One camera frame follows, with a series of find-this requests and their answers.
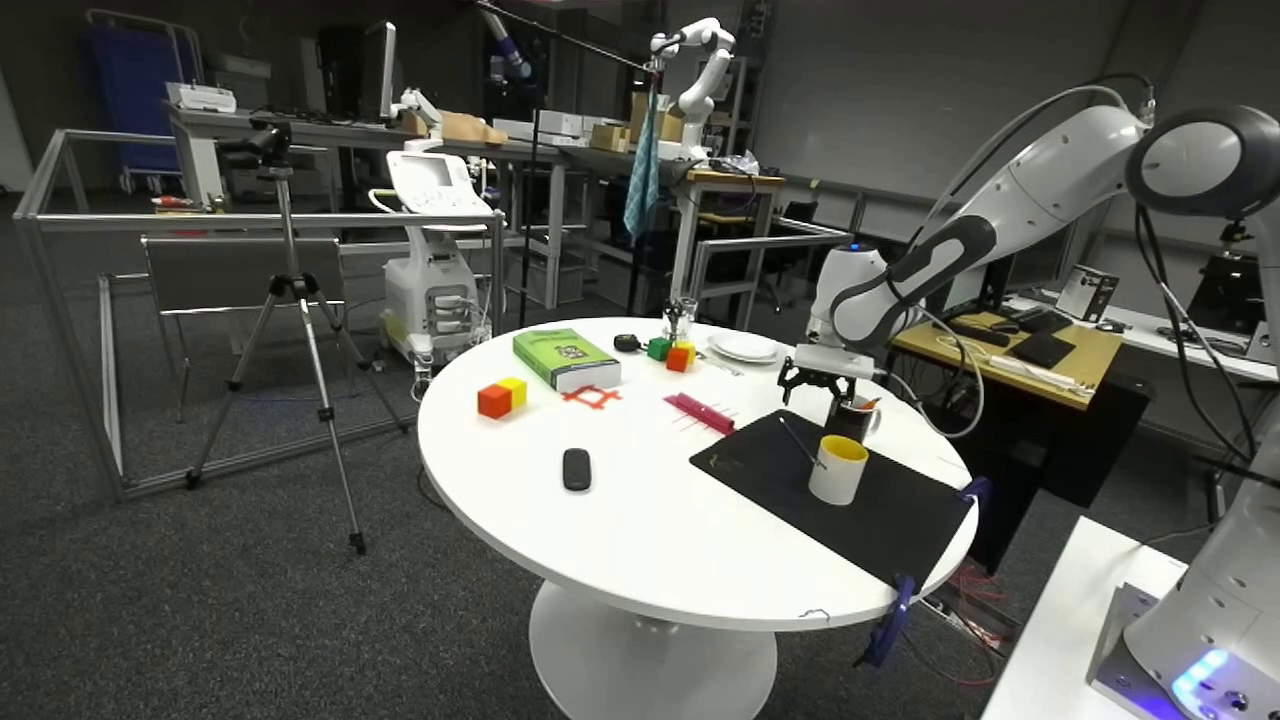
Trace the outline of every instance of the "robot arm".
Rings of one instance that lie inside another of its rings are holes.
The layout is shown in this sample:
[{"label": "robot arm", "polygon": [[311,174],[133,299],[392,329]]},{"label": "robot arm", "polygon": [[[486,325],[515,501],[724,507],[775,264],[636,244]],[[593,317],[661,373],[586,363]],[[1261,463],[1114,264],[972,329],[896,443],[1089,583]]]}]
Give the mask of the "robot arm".
[{"label": "robot arm", "polygon": [[487,7],[487,0],[478,0],[481,15],[486,15],[486,27],[500,52],[500,68],[487,68],[487,78],[495,85],[530,85],[532,82],[532,65],[519,55],[509,23]]},{"label": "robot arm", "polygon": [[1126,194],[1126,162],[1143,124],[1126,109],[1084,109],[1017,154],[948,225],[896,264],[871,249],[823,260],[808,336],[823,347],[878,352],[903,307],[966,270],[1026,253]]},{"label": "robot arm", "polygon": [[[1084,109],[1007,162],[944,230],[903,260],[856,249],[827,256],[814,333],[827,347],[871,352],[896,317],[966,270],[1013,256],[1060,233],[1093,206],[1133,194],[1172,217],[1269,221],[1280,196],[1280,124],[1256,109],[1186,114],[1143,130],[1122,109]],[[1280,325],[1280,240],[1261,237],[1263,317]],[[1280,712],[1280,404],[1229,519],[1186,582],[1142,614],[1114,653],[1142,717]]]},{"label": "robot arm", "polygon": [[738,43],[731,32],[724,32],[718,15],[686,23],[674,35],[656,32],[649,39],[651,68],[665,68],[674,55],[679,55],[690,47],[711,47],[711,55],[707,55],[705,74],[698,78],[698,85],[690,85],[674,104],[677,115],[686,122],[686,143],[702,143],[705,140],[705,124],[718,114],[718,97],[728,85],[731,43]]}]

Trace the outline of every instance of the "table leg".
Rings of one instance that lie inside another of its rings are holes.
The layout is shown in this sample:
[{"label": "table leg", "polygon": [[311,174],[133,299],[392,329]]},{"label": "table leg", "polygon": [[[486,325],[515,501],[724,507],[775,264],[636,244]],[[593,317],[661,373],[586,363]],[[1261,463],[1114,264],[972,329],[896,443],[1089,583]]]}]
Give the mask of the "table leg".
[{"label": "table leg", "polygon": [[677,233],[677,256],[674,256],[674,289],[670,289],[670,306],[686,299],[686,283],[690,283],[690,264],[692,264],[692,249],[698,249],[698,214],[705,206],[702,189],[690,189],[686,206],[679,206],[679,233]]},{"label": "table leg", "polygon": [[744,720],[775,679],[774,634],[645,619],[543,583],[530,616],[532,667],[582,720]]}]

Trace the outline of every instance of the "yellow block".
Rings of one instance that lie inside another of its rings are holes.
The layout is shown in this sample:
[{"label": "yellow block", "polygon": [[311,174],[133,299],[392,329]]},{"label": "yellow block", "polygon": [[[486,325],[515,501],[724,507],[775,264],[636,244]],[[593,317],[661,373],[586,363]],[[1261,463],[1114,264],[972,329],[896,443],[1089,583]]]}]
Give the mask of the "yellow block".
[{"label": "yellow block", "polygon": [[530,404],[530,384],[519,376],[506,376],[500,388],[512,394],[512,413]]}]

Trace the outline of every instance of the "wooden desk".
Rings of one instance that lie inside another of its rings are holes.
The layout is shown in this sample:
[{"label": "wooden desk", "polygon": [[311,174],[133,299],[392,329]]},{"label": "wooden desk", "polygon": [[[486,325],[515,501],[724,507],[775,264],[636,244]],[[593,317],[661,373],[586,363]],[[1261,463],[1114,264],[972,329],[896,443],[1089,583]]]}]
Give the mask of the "wooden desk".
[{"label": "wooden desk", "polygon": [[[997,319],[979,314],[961,325],[990,329]],[[972,548],[990,567],[999,566],[1041,490],[1089,507],[1147,408],[1142,388],[1114,376],[1122,333],[1060,329],[1058,336],[1077,345],[1053,367],[1074,394],[992,363],[1007,347],[961,336],[968,367],[976,363],[990,376],[984,416],[955,441],[968,470],[990,478],[990,505]],[[891,347],[944,373],[968,373],[955,341],[932,325],[903,329]]]},{"label": "wooden desk", "polygon": [[[992,329],[992,325],[999,325],[999,317],[997,317],[997,314],[976,314],[976,317],[955,317],[955,325]],[[1065,356],[1060,363],[1053,363],[1053,373],[1077,381],[1079,388],[1060,388],[1060,384],[1047,384],[1047,381],[1041,381],[1041,376],[1026,376],[1026,373],[1017,373],[1017,367],[992,363],[992,356],[1007,356],[1013,345],[999,347],[999,345],[984,345],[984,341],[961,336],[966,361],[968,361],[968,363],[961,363],[955,341],[944,336],[944,333],[932,329],[932,325],[913,325],[913,329],[903,329],[903,333],[891,341],[891,347],[896,347],[896,352],[913,352],[913,356],[930,356],[930,361],[948,363],[948,367],[972,367],[972,363],[979,363],[979,373],[984,373],[990,381],[997,381],[997,384],[1007,384],[1007,388],[1021,388],[1021,394],[1029,394],[1029,397],[1041,397],[1041,399],[1053,399],[1053,404],[1065,404],[1065,408],[1084,413],[1084,408],[1093,404],[1098,388],[1110,381],[1110,367],[1114,367],[1126,336],[1122,336],[1122,333],[1079,329],[1079,325],[1060,329],[1058,336],[1067,341],[1067,345],[1077,345],[1077,347],[1074,347],[1074,356]]]}]

